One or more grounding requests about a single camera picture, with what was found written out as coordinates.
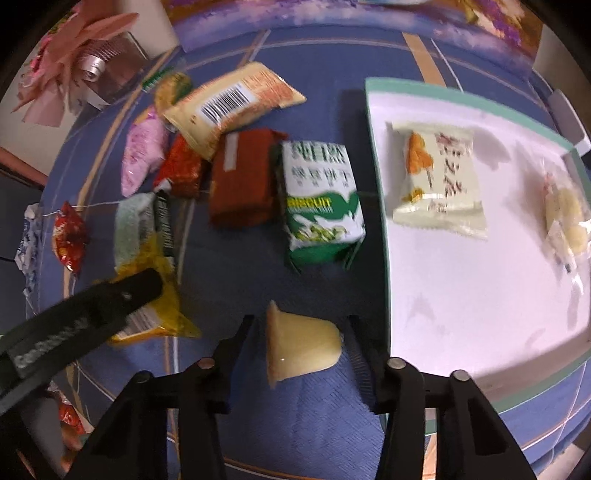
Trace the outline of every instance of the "pink snack bag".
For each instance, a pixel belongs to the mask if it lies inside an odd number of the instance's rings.
[[[121,165],[121,193],[124,197],[137,192],[148,174],[160,168],[168,133],[153,106],[135,119],[127,134]]]

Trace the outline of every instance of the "white tray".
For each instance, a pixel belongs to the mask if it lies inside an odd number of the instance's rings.
[[[366,95],[381,190],[391,355],[432,374],[467,370],[501,411],[540,393],[590,354],[589,263],[581,294],[543,249],[540,159],[568,170],[589,198],[576,151],[531,118],[458,90],[374,78],[366,81]],[[487,241],[393,222],[405,162],[389,122],[475,130]]]

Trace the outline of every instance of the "red candy wrapper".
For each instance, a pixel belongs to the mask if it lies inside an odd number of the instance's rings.
[[[198,198],[206,163],[178,134],[154,179],[154,190],[165,190],[175,197]]]
[[[84,435],[86,433],[78,412],[72,405],[60,403],[60,421],[67,423],[70,427],[74,427],[78,435]]]
[[[57,212],[51,246],[58,260],[77,274],[84,257],[88,234],[84,220],[68,202]]]

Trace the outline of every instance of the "blue tablecloth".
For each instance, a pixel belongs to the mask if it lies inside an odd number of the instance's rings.
[[[270,300],[288,312],[340,322],[358,314],[385,331],[385,274],[377,187],[364,93],[367,77],[427,80],[421,56],[433,59],[446,86],[508,105],[554,127],[545,98],[551,89],[535,74],[522,79],[474,54],[419,37],[410,48],[398,31],[363,27],[299,27],[242,35],[161,59],[187,63],[195,84],[247,61],[265,63],[307,96],[308,101],[275,111],[253,127],[270,127],[291,138],[342,143],[347,147],[360,191],[367,238],[349,272],[323,265],[294,274],[284,265],[279,223],[240,232],[216,231],[207,224],[207,199],[173,202],[173,233],[181,270],[183,312],[203,339],[151,339],[126,348],[103,345],[57,378],[75,405],[96,424],[131,376],[142,369],[155,375],[181,371],[211,353],[217,341],[235,332],[242,316],[264,314]],[[76,125],[56,161],[43,194],[46,211],[76,201],[89,179],[87,204],[121,200],[121,157],[127,130],[151,103],[140,93],[122,99],[86,125]],[[86,212],[92,237],[80,277],[69,291],[113,276],[113,218],[116,205]],[[63,298],[63,268],[51,252],[53,219],[44,222],[42,266],[35,309]],[[332,369],[279,384],[265,379],[264,341],[252,332],[242,388],[231,415],[220,418],[220,438],[231,479],[371,479],[383,432],[363,405],[345,353]],[[504,412],[502,418],[539,471],[568,445],[591,415],[591,372],[585,364],[544,394]],[[170,478],[178,472],[177,428],[169,425]]]

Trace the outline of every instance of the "white snack package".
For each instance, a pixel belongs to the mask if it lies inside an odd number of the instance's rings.
[[[473,132],[428,124],[392,125],[392,129],[404,136],[407,172],[394,221],[486,239],[486,219],[472,162]]]

